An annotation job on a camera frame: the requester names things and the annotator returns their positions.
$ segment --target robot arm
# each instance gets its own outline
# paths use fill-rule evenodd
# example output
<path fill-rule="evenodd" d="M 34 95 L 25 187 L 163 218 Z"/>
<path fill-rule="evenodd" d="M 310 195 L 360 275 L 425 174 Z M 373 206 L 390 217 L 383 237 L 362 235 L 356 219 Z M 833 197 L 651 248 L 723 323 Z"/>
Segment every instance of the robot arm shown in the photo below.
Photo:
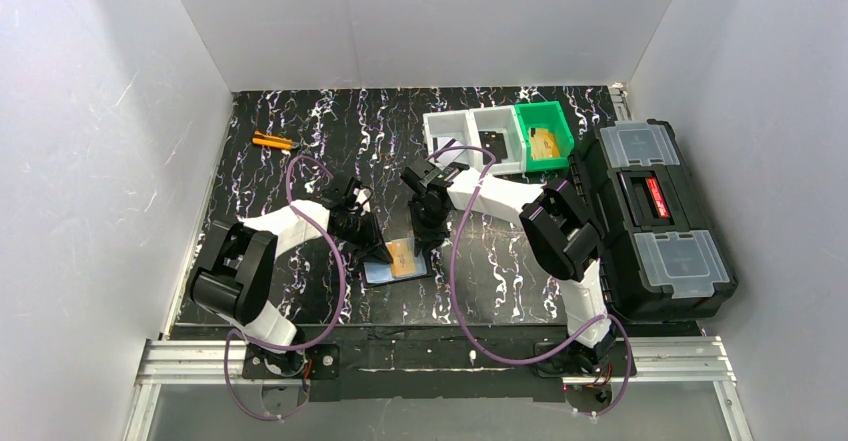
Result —
<path fill-rule="evenodd" d="M 189 296 L 245 334 L 279 346 L 291 345 L 297 328 L 268 301 L 274 261 L 295 246 L 321 237 L 292 208 L 330 235 L 356 245 L 356 259 L 391 263 L 365 191 L 360 181 L 336 176 L 311 200 L 292 201 L 242 222 L 213 221 L 189 277 Z"/>
<path fill-rule="evenodd" d="M 600 284 L 600 228 L 571 183 L 554 178 L 546 185 L 515 183 L 451 163 L 445 168 L 418 159 L 401 179 L 415 192 L 410 201 L 416 254 L 435 249 L 450 235 L 447 217 L 464 210 L 482 183 L 473 210 L 521 224 L 539 265 L 557 279 L 568 318 L 569 334 L 604 314 Z M 584 331 L 578 342 L 604 353 L 612 344 L 610 321 Z"/>

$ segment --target orange pliers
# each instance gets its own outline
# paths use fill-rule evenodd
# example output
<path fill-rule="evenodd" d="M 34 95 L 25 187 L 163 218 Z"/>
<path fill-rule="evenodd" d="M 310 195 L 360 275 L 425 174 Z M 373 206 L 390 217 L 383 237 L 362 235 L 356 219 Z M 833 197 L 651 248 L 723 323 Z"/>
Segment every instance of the orange pliers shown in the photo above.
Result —
<path fill-rule="evenodd" d="M 300 143 L 291 139 L 271 136 L 270 134 L 260 133 L 259 131 L 253 133 L 253 144 L 268 148 L 285 149 L 287 151 L 294 151 L 300 148 Z"/>

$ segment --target white bin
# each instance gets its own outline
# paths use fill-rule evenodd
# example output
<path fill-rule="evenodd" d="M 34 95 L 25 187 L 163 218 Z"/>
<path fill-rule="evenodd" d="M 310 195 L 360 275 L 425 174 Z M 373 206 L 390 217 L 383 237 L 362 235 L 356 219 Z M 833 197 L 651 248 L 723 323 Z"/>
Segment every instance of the white bin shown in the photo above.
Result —
<path fill-rule="evenodd" d="M 434 138 L 454 138 L 466 146 L 480 146 L 477 127 L 474 124 L 471 113 L 467 109 L 462 111 L 426 113 L 423 118 L 424 137 L 427 140 L 427 152 L 430 154 L 433 154 L 436 150 Z M 456 158 L 456 161 L 467 164 L 477 170 L 483 168 L 483 154 L 479 151 L 463 151 Z"/>
<path fill-rule="evenodd" d="M 493 108 L 478 108 L 471 110 L 471 117 L 477 126 L 477 139 L 481 142 L 479 146 L 487 148 L 486 139 L 480 132 L 495 132 L 503 134 L 506 144 L 506 157 L 501 157 L 501 162 L 492 166 L 489 174 L 515 174 L 523 173 L 527 168 L 527 148 L 524 144 L 524 135 L 521 133 L 521 125 L 513 106 L 497 106 Z M 486 162 L 483 156 L 478 170 L 483 169 Z"/>

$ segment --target red label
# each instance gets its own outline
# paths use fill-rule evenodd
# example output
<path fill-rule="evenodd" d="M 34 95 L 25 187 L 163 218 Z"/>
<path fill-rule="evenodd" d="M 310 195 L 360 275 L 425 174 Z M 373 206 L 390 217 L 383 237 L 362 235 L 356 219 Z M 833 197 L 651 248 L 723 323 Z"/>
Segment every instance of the red label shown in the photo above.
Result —
<path fill-rule="evenodd" d="M 661 218 L 669 217 L 668 208 L 665 205 L 665 200 L 662 199 L 662 193 L 660 192 L 660 185 L 657 183 L 656 178 L 647 178 L 648 180 L 648 189 L 651 190 L 651 197 L 654 198 L 654 206 L 657 207 L 657 213 Z"/>

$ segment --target table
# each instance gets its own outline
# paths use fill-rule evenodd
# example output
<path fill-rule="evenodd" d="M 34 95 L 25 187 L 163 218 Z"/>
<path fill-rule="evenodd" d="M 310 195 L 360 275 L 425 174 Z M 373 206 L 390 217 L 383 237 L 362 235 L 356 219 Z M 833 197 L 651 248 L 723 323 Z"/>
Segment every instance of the table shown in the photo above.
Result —
<path fill-rule="evenodd" d="M 434 111 L 559 101 L 575 139 L 595 123 L 615 119 L 606 86 L 468 87 L 253 91 L 235 94 L 233 116 L 209 199 L 203 230 L 212 219 L 253 217 L 285 206 L 284 170 L 289 156 L 251 143 L 255 130 L 304 144 L 337 173 L 353 174 L 375 188 L 372 210 L 384 238 L 412 235 L 407 202 L 412 192 L 400 174 L 427 154 L 422 115 Z M 295 198 L 321 186 L 318 169 L 297 170 Z M 544 182 L 558 173 L 514 175 Z M 456 227 L 459 213 L 454 213 Z M 466 227 L 457 265 L 458 298 L 469 323 L 564 323 L 557 284 L 535 262 L 520 226 L 475 214 Z M 432 255 L 435 276 L 366 287 L 358 266 L 348 268 L 345 324 L 454 324 L 447 279 L 449 248 Z M 326 323 L 338 296 L 338 275 L 323 240 L 281 256 L 270 299 L 296 324 Z M 222 321 L 188 298 L 177 326 Z"/>

